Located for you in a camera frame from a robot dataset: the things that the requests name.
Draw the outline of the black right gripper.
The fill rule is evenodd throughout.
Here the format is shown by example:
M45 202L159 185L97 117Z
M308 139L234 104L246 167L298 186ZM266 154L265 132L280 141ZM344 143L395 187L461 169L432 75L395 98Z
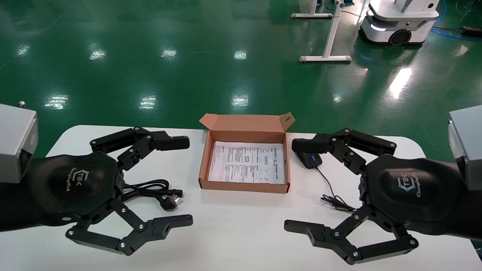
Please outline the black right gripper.
M294 152L330 153L354 174L366 174L360 185L364 189L360 199L365 205L334 229L285 220L284 230L307 235L314 247L334 251L349 265L415 250L419 243L407 230L448 234L451 215L465 195L458 167L428 158L396 158L392 156L396 147L391 141L348 128L333 134L318 133L312 139L294 139L291 143ZM366 160L353 149L378 158L366 165ZM382 226L393 227L396 239L355 247L347 236L373 215Z

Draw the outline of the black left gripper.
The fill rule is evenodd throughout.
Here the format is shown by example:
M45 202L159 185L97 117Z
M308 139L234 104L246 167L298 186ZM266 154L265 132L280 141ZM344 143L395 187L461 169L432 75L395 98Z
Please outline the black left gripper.
M166 239L173 228L193 224L191 215L155 218L144 222L120 201L124 174L152 151L188 149L189 138L165 131L133 127L90 142L88 155L35 158L26 171L26 189L44 226L78 222L66 237L78 245L130 256L147 242ZM127 148L117 161L105 153ZM115 238L88 230L115 211L133 230Z

